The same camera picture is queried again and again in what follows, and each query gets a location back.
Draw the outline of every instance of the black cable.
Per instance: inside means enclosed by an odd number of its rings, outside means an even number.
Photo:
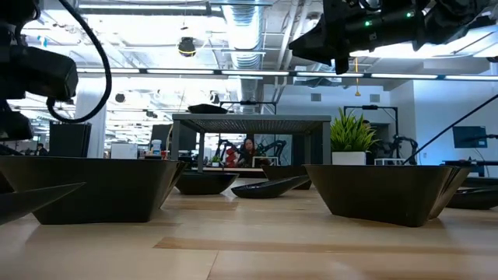
[[[65,122],[67,124],[78,124],[88,121],[92,117],[95,117],[95,115],[97,115],[100,112],[100,110],[102,110],[107,100],[109,99],[110,91],[112,90],[112,75],[110,74],[109,59],[106,56],[106,52],[103,50],[102,44],[100,44],[99,39],[97,39],[92,29],[88,26],[85,20],[77,13],[77,11],[75,11],[74,8],[69,3],[67,3],[66,0],[59,0],[59,2],[64,6],[64,8],[68,10],[71,16],[76,19],[76,21],[79,23],[79,25],[81,25],[83,30],[85,30],[86,35],[88,35],[88,37],[91,39],[93,45],[96,48],[96,51],[99,53],[99,56],[102,59],[103,70],[106,77],[106,89],[103,92],[100,102],[85,117],[80,117],[77,119],[68,119],[62,117],[59,114],[57,114],[57,112],[55,112],[54,110],[55,99],[54,98],[47,99],[47,109],[48,112],[50,112],[50,115],[52,115],[52,117],[54,117],[58,121]]]
[[[484,156],[482,155],[482,153],[477,148],[475,148],[474,150],[481,156],[483,163],[486,164],[486,160],[484,159]],[[486,168],[486,172],[488,173],[488,177],[491,177],[491,175],[489,175],[489,167],[487,165],[485,165],[484,167]]]
[[[432,142],[436,141],[441,135],[443,135],[444,133],[446,133],[446,131],[449,131],[455,125],[460,124],[464,119],[466,119],[467,117],[472,116],[475,112],[477,112],[478,110],[481,110],[484,106],[486,106],[489,103],[493,102],[496,98],[498,98],[498,94],[496,94],[495,96],[489,98],[486,102],[484,102],[483,104],[477,106],[474,110],[468,112],[465,116],[459,118],[457,121],[455,121],[449,127],[445,128],[442,132],[438,133],[436,136],[434,136],[432,139],[430,139],[426,144],[424,144],[418,151],[416,151],[413,155],[411,155],[409,158],[407,158],[404,161],[403,165],[405,165],[411,158],[413,158],[414,156],[418,155],[423,149],[425,149]]]

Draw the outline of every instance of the metal table frame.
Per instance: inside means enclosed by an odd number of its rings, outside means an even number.
[[[322,145],[323,145],[323,164],[331,163],[331,141],[330,141],[330,131],[331,131],[331,116],[309,116],[309,115],[270,115],[270,114],[173,114],[173,139],[171,142],[171,159],[178,160],[178,153],[180,147],[180,124],[185,125],[200,134],[199,137],[199,155],[198,155],[198,172],[203,171],[203,159],[204,159],[204,141],[206,133],[246,133],[246,134],[280,134],[280,135],[306,135],[304,141],[305,158],[304,162],[306,164],[311,164],[311,134],[314,130],[322,130]],[[210,124],[222,123],[227,121],[232,121],[237,123],[238,121],[244,122],[255,122],[261,123],[262,121],[267,121],[269,123],[274,123],[278,121],[283,122],[309,122],[309,127],[306,131],[297,130],[286,130],[281,128],[281,131],[268,131],[268,130],[251,130],[245,131],[234,128],[230,130],[226,129],[213,129],[207,130],[202,126],[195,123],[195,121],[209,121]]]

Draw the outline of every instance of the computer screen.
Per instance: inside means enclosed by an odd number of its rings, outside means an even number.
[[[486,127],[458,126],[453,127],[453,142],[456,149],[488,148]]]
[[[159,139],[161,140],[161,150],[166,150],[166,140],[168,134],[170,133],[170,128],[172,124],[154,124],[153,133],[150,140]],[[191,151],[195,150],[195,145],[197,144],[197,132],[187,128],[184,125],[180,126],[180,150],[181,151]]]

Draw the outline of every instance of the black tray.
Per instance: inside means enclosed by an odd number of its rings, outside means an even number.
[[[31,191],[0,194],[0,225],[49,205],[51,202],[75,191],[85,183],[46,187]]]
[[[332,214],[413,227],[436,218],[468,172],[452,166],[305,167]]]
[[[180,167],[165,160],[0,157],[0,171],[16,191],[86,182],[35,211],[41,224],[148,222]]]
[[[197,173],[184,172],[176,186],[182,194],[209,195],[221,194],[239,177],[236,173]]]
[[[266,177],[269,180],[278,180],[295,176],[308,176],[304,166],[262,166]],[[294,190],[309,190],[311,181],[297,186]]]
[[[232,192],[240,198],[277,198],[285,192],[306,183],[308,176],[298,176],[280,180],[271,180],[256,184],[233,187]]]
[[[473,188],[458,190],[447,207],[459,209],[488,210],[498,206],[498,189]]]
[[[188,111],[193,114],[226,114],[228,110],[219,106],[209,104],[199,104],[189,106]]]

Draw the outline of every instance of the ceiling light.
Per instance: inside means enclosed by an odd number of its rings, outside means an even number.
[[[245,71],[245,70],[223,70],[222,75],[270,75],[287,76],[288,71]]]
[[[459,80],[459,81],[498,81],[498,76],[488,75],[447,75],[446,80]]]
[[[372,74],[372,78],[380,79],[435,79],[437,75],[424,74]]]
[[[135,68],[112,68],[113,74],[139,74],[140,69]],[[78,68],[78,73],[105,73],[103,68]]]
[[[213,70],[197,69],[147,69],[149,74],[171,74],[171,75],[212,75]]]
[[[139,74],[140,70],[135,68],[112,68],[110,72],[113,74]]]
[[[103,68],[78,68],[78,73],[103,73]]]
[[[297,72],[296,75],[301,77],[326,77],[326,78],[361,78],[362,73],[344,73],[337,75],[332,72]]]
[[[202,10],[205,6],[195,5],[99,5],[99,4],[80,4],[78,9],[181,9],[181,10]],[[212,11],[221,11],[220,7],[212,7]]]

